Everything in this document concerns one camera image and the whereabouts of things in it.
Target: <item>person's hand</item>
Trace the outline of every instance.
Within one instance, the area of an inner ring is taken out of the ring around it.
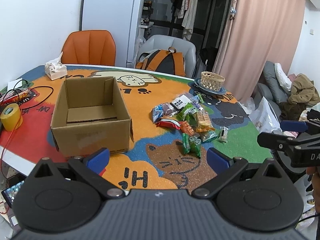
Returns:
[[[308,167],[306,170],[306,174],[312,175],[312,187],[313,187],[313,199],[315,200],[315,208],[316,212],[320,213],[320,177],[317,171],[317,167]]]

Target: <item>gray gripper base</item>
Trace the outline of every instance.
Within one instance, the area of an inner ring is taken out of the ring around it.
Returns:
[[[186,190],[131,190],[109,200],[88,224],[60,234],[23,230],[14,240],[306,240],[294,229],[252,233],[227,223],[209,200]]]

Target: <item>open cardboard box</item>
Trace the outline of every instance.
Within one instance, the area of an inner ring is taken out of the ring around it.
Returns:
[[[51,120],[57,149],[65,156],[89,155],[106,147],[129,150],[132,120],[114,77],[66,79]]]

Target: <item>blue gripper pad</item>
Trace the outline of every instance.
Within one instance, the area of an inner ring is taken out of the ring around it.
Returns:
[[[212,147],[207,151],[207,163],[219,175],[233,164],[233,160]]]
[[[108,165],[110,152],[107,148],[101,148],[84,160],[84,165],[97,174]]]
[[[305,132],[308,125],[305,122],[285,120],[280,123],[280,128],[282,131]]]

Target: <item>blue plate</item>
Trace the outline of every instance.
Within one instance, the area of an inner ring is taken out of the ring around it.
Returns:
[[[214,94],[214,95],[225,95],[227,93],[226,89],[224,87],[221,87],[219,91],[213,91],[210,90],[208,88],[205,88],[202,84],[201,84],[201,78],[196,78],[195,79],[195,84],[204,92],[210,93],[210,94]]]

